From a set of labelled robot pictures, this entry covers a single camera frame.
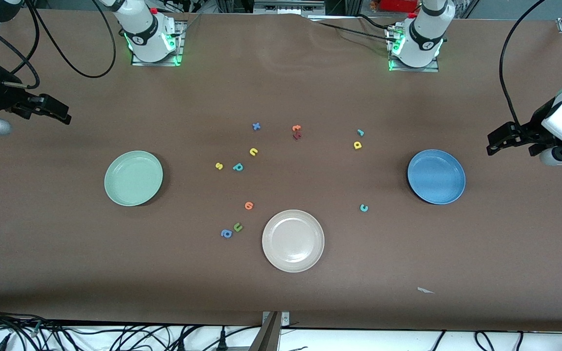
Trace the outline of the blue plate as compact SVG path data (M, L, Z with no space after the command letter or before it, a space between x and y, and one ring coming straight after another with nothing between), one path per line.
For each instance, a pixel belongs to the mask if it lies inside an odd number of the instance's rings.
M466 175L460 162L438 149L415 154L408 162L406 173L413 193L433 205L447 205L459 200L466 187Z

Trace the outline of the green plate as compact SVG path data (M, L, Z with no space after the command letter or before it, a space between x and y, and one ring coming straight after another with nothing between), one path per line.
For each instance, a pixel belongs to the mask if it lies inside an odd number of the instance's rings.
M150 201L162 187L163 167L147 151L129 151L117 157L107 168L103 188L112 202L134 207Z

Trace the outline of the red box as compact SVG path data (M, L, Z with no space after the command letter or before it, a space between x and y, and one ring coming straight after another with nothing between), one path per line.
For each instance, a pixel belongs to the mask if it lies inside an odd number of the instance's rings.
M379 9L392 13L412 13L420 0L380 0Z

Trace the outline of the beige plate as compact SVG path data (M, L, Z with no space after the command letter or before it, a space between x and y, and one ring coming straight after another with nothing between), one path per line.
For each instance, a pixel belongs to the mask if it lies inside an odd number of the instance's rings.
M261 245L273 267L284 273L303 273L321 259L325 233L312 214L288 209L268 220L262 231Z

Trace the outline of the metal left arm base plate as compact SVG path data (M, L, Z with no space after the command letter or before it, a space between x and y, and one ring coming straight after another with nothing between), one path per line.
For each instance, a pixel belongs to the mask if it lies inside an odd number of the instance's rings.
M437 42L421 39L417 42L407 27L390 26L384 31L387 44L389 71L437 73L437 56L443 40Z

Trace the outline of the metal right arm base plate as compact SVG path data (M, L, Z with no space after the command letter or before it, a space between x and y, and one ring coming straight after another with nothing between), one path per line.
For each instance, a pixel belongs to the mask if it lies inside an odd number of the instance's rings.
M133 66L177 67L181 65L188 23L172 18L155 20L142 33L126 34Z

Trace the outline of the grey metal frame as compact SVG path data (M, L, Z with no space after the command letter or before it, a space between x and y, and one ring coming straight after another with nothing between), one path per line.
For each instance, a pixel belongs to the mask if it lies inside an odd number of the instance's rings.
M254 14L325 16L325 0L254 0Z

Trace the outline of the metal bracket plate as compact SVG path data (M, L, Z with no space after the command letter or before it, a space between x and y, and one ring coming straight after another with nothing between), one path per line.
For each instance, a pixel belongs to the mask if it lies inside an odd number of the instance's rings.
M271 314L272 312L270 311L264 311L262 313L262 321L261 324L263 325L265 323L265 321L268 319L268 316ZM290 311L280 311L281 314L281 326L282 327L287 327L290 325Z

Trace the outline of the aluminium post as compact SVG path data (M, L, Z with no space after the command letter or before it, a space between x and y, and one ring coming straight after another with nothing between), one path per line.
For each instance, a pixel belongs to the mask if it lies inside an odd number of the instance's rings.
M268 313L248 351L278 351L282 322L282 312Z

